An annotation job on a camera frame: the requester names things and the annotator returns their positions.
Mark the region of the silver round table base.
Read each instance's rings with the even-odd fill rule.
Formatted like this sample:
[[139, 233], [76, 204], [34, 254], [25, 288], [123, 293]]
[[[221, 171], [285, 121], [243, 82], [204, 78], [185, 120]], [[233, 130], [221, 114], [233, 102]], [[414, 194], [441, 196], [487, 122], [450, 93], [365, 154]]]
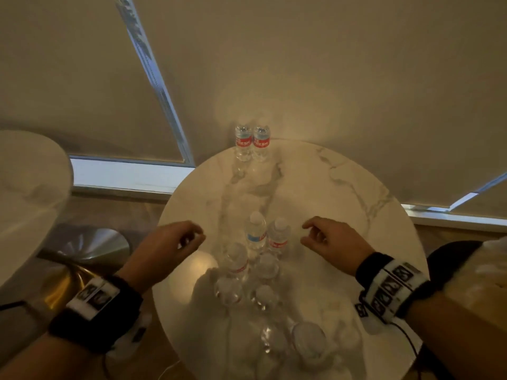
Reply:
[[98, 228], [85, 230], [59, 249], [43, 248], [38, 258], [84, 268], [115, 270], [129, 259], [132, 247], [117, 230]]

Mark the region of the person's right hand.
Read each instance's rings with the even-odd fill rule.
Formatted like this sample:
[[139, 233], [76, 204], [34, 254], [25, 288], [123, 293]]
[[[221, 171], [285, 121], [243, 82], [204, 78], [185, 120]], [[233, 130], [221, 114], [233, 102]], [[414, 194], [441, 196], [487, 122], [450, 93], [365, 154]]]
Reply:
[[333, 267], [350, 276], [355, 276], [359, 266], [375, 253], [366, 240], [350, 225], [319, 216], [305, 221], [302, 229], [307, 236], [325, 240], [325, 253], [319, 254]]

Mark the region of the beige roller blind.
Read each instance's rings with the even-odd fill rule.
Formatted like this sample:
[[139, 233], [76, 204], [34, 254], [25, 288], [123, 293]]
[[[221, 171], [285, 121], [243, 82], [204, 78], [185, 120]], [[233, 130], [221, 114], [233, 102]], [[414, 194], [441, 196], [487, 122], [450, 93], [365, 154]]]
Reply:
[[0, 129], [69, 154], [184, 161], [117, 0], [0, 0]]
[[233, 124], [447, 206], [507, 172], [507, 0], [133, 0], [196, 164]]

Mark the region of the person's left forearm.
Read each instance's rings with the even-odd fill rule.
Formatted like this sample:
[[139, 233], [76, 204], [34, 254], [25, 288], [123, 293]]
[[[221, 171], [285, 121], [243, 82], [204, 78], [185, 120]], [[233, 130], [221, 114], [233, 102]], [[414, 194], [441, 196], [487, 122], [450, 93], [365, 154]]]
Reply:
[[0, 380], [73, 380], [111, 347], [100, 333], [51, 330], [0, 369]]

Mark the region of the gold round table base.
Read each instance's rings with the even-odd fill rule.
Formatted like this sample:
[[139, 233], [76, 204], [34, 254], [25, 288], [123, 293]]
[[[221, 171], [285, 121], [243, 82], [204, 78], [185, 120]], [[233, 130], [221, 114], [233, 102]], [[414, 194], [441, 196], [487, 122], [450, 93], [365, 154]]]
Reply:
[[75, 263], [60, 264], [44, 279], [41, 297], [52, 312], [63, 309], [98, 274]]

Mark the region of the cluster of clear water bottles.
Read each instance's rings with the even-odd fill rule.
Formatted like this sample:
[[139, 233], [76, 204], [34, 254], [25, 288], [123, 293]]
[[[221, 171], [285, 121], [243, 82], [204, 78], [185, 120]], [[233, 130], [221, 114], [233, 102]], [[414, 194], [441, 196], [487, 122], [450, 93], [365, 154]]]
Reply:
[[283, 302], [285, 282], [271, 236], [279, 232], [282, 241], [288, 241], [287, 222], [278, 218], [269, 226], [264, 224], [264, 231], [266, 244], [253, 260], [243, 244], [231, 246], [225, 258], [228, 270], [214, 283], [215, 296], [224, 306], [246, 300], [256, 310], [255, 328], [266, 354], [284, 360], [292, 346], [305, 365], [318, 365], [328, 354], [324, 331], [313, 322], [295, 318], [289, 304]]

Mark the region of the person's left hand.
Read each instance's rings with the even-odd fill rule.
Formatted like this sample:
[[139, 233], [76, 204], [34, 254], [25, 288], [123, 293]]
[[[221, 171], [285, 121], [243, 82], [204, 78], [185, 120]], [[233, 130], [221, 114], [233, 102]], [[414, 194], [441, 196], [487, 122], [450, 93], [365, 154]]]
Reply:
[[157, 227], [115, 275], [138, 293], [144, 294], [186, 259], [176, 258], [175, 253], [180, 238], [188, 232], [205, 234], [198, 224], [189, 220]]

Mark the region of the person's right forearm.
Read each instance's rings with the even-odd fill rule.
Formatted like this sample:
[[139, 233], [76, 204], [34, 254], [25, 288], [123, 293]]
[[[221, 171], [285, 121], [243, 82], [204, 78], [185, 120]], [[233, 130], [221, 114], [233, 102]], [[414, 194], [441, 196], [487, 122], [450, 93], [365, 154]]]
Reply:
[[444, 294], [414, 300], [405, 321], [456, 380], [507, 380], [507, 332]]

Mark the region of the white round side table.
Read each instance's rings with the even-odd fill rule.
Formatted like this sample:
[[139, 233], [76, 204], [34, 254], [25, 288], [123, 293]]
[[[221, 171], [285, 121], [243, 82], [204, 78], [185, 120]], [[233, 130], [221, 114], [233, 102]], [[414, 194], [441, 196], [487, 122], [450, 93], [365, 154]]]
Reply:
[[0, 130], [0, 287], [40, 251], [72, 187], [71, 160], [55, 141]]

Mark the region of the small water bottle red label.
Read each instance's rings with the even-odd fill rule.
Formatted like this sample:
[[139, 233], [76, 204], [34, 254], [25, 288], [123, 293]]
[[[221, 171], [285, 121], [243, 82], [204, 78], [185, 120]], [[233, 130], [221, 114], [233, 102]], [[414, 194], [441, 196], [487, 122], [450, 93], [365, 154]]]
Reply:
[[253, 128], [253, 158], [264, 162], [269, 158], [269, 146], [271, 139], [270, 127], [267, 124], [259, 124]]
[[238, 124], [235, 127], [235, 156], [241, 162], [247, 162], [251, 159], [251, 144], [253, 134], [248, 125]]

